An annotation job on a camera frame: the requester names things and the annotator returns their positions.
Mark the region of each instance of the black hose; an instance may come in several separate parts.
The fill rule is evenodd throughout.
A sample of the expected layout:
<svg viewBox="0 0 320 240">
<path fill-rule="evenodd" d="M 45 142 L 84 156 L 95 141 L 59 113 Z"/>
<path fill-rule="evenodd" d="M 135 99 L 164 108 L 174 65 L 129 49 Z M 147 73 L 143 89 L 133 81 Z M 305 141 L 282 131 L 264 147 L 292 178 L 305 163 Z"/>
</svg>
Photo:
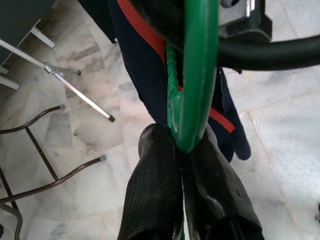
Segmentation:
<svg viewBox="0 0 320 240">
<path fill-rule="evenodd" d="M 243 70 L 275 71 L 320 64 L 320 35 L 272 43 L 219 41 L 218 63 Z"/>
<path fill-rule="evenodd" d="M 183 52 L 184 11 L 172 0 L 130 0 L 141 16 Z M 218 64 L 232 69 L 275 71 L 320 64 L 320 35 L 271 43 L 219 39 Z"/>
</svg>

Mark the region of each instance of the red strap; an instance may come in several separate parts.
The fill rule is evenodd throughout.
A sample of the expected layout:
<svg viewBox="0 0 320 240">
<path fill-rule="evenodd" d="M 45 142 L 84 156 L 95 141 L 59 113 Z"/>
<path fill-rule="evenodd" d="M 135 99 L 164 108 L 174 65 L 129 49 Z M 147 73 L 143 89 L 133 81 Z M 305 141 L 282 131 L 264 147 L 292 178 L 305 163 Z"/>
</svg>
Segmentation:
<svg viewBox="0 0 320 240">
<path fill-rule="evenodd" d="M 216 120 L 219 124 L 221 124 L 229 132 L 229 134 L 236 129 L 235 125 L 231 121 L 229 121 L 225 116 L 223 116 L 213 107 L 211 107 L 210 109 L 210 118 Z"/>
<path fill-rule="evenodd" d="M 148 25 L 129 0 L 117 0 L 117 2 L 132 27 L 159 54 L 165 65 L 165 40 Z"/>
<path fill-rule="evenodd" d="M 139 15 L 135 8 L 131 5 L 129 0 L 117 0 L 123 14 L 133 28 L 140 34 L 140 36 L 159 54 L 163 65 L 165 65 L 165 41 L 157 34 L 147 22 Z M 216 120 L 221 124 L 229 133 L 232 133 L 236 127 L 220 112 L 211 108 L 210 118 Z"/>
</svg>

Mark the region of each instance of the floor tile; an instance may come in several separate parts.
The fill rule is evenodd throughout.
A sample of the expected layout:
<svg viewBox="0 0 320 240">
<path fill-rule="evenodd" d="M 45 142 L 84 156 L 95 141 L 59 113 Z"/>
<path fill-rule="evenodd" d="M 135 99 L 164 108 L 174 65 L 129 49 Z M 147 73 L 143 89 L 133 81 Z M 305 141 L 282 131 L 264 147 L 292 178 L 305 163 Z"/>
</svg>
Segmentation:
<svg viewBox="0 0 320 240">
<path fill-rule="evenodd" d="M 246 138 L 249 142 L 251 149 L 251 157 L 248 160 L 240 160 L 236 155 L 234 155 L 231 166 L 238 174 L 238 176 L 243 176 L 249 173 L 254 173 L 261 171 L 270 167 L 270 160 L 268 159 L 268 153 L 261 143 L 255 124 L 251 119 L 250 113 L 245 112 L 240 116 L 240 120 L 244 127 Z"/>
<path fill-rule="evenodd" d="M 115 122 L 110 122 L 91 108 L 73 133 L 75 137 L 95 152 L 123 143 L 123 119 L 120 114 L 118 97 L 106 97 L 98 100 L 97 103 L 115 117 Z"/>
<path fill-rule="evenodd" d="M 317 0 L 281 0 L 281 3 L 299 38 L 319 34 L 320 5 Z"/>
<path fill-rule="evenodd" d="M 133 172 L 140 160 L 139 153 L 138 153 L 138 145 L 126 147 L 125 150 L 126 150 L 126 156 L 128 159 L 129 168 L 131 172 Z"/>
<path fill-rule="evenodd" d="M 227 75 L 227 82 L 239 113 L 320 89 L 320 81 L 312 68 L 232 72 Z"/>
<path fill-rule="evenodd" d="M 245 175 L 241 181 L 260 220 L 266 240 L 302 239 L 270 168 Z"/>
<path fill-rule="evenodd" d="M 68 112 L 57 111 L 50 116 L 44 145 L 72 148 L 72 132 Z"/>
<path fill-rule="evenodd" d="M 142 131 L 155 121 L 149 114 L 126 118 L 123 124 L 123 141 L 126 147 L 136 146 Z"/>
<path fill-rule="evenodd" d="M 132 82 L 121 85 L 119 87 L 119 94 L 121 113 L 124 118 L 148 114 Z"/>
<path fill-rule="evenodd" d="M 113 88 L 132 82 L 117 43 L 102 47 L 101 53 Z"/>
<path fill-rule="evenodd" d="M 123 145 L 97 153 L 106 160 L 88 167 L 78 175 L 75 207 L 82 216 L 122 208 L 129 169 Z"/>
<path fill-rule="evenodd" d="M 297 38 L 281 1 L 265 1 L 265 11 L 266 15 L 272 20 L 272 41 Z"/>
<path fill-rule="evenodd" d="M 320 201 L 319 104 L 315 93 L 252 111 L 293 218 L 311 233 L 320 231 L 314 220 Z"/>
</svg>

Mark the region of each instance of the green carabiner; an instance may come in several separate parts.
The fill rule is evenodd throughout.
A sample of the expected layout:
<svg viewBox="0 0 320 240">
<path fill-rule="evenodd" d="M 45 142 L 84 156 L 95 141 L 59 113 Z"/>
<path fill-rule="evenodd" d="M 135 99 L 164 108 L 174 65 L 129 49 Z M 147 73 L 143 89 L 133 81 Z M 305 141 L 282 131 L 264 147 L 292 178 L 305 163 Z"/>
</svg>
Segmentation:
<svg viewBox="0 0 320 240">
<path fill-rule="evenodd" d="M 168 126 L 180 150 L 189 153 L 202 139 L 215 90 L 218 0 L 185 0 L 183 92 L 178 90 L 175 51 L 166 46 Z"/>
</svg>

